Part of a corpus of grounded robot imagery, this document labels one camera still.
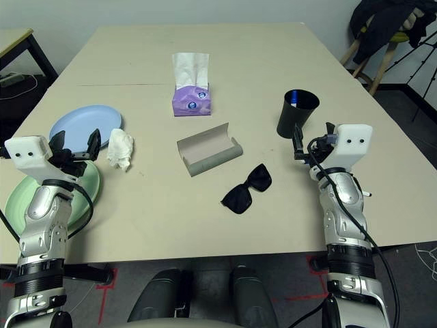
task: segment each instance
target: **black jacket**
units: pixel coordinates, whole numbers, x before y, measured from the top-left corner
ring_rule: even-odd
[[[354,62],[360,64],[390,41],[415,8],[422,10],[425,15],[416,19],[411,30],[405,31],[414,48],[421,37],[426,36],[427,25],[436,20],[437,3],[434,0],[362,0],[350,19],[350,28],[355,38],[360,36],[360,30],[367,20],[375,16],[362,35]]]

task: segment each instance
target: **black cup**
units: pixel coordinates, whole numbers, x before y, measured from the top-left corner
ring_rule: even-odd
[[[296,106],[292,106],[292,93],[297,92]],[[305,90],[290,90],[284,96],[284,106],[282,107],[281,117],[276,131],[284,138],[293,137],[294,125],[302,128],[309,116],[320,104],[319,98],[315,94]]]

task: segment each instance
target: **pen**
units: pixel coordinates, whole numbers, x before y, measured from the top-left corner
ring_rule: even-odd
[[[292,106],[297,107],[298,104],[298,90],[292,90],[292,101],[290,102]]]

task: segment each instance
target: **black sunglasses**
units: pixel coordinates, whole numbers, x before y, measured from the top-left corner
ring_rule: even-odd
[[[245,183],[233,188],[222,199],[221,203],[237,214],[243,213],[252,204],[249,187],[265,191],[272,184],[272,177],[264,164],[259,164],[247,177]]]

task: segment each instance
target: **white wall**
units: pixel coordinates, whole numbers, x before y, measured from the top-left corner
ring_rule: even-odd
[[[261,23],[305,22],[331,53],[340,58],[352,36],[348,24],[360,0],[0,0],[0,28],[31,27],[37,41],[61,72],[100,25],[168,23]],[[429,30],[437,29],[433,25]],[[401,44],[397,57],[410,49]],[[384,82],[402,83],[420,64],[417,52],[400,67],[387,73]],[[366,72],[373,77],[382,52],[372,58]],[[434,71],[423,68],[412,84],[423,92]],[[25,53],[5,71],[39,72]],[[437,93],[428,101],[437,107]]]

